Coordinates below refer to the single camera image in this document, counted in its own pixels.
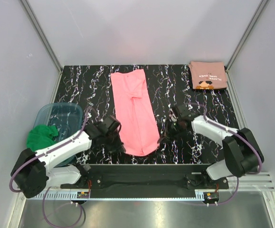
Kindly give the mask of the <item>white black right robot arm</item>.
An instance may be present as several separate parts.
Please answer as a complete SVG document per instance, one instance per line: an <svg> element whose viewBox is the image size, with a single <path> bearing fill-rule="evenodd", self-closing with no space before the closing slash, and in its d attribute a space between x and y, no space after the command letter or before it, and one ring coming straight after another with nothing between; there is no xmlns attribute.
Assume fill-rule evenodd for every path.
<svg viewBox="0 0 275 228"><path fill-rule="evenodd" d="M169 117L158 143L173 141L188 129L211 139L223 149L224 159L208 166L206 173L201 176L205 188L214 187L218 179L223 177L240 178L262 171L264 158L249 129L229 128L203 115Z"/></svg>

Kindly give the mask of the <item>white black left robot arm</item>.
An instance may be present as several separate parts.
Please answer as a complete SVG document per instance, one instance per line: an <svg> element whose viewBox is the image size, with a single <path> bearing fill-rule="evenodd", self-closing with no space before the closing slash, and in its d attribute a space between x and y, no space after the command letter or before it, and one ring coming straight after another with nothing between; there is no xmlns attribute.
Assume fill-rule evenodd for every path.
<svg viewBox="0 0 275 228"><path fill-rule="evenodd" d="M49 187L83 188L88 182L86 168L75 164L60 167L59 164L98 144L121 148L120 129L121 124L106 126L100 122L47 148L35 152L30 148L23 150L10 174L10 190L22 192L30 199Z"/></svg>

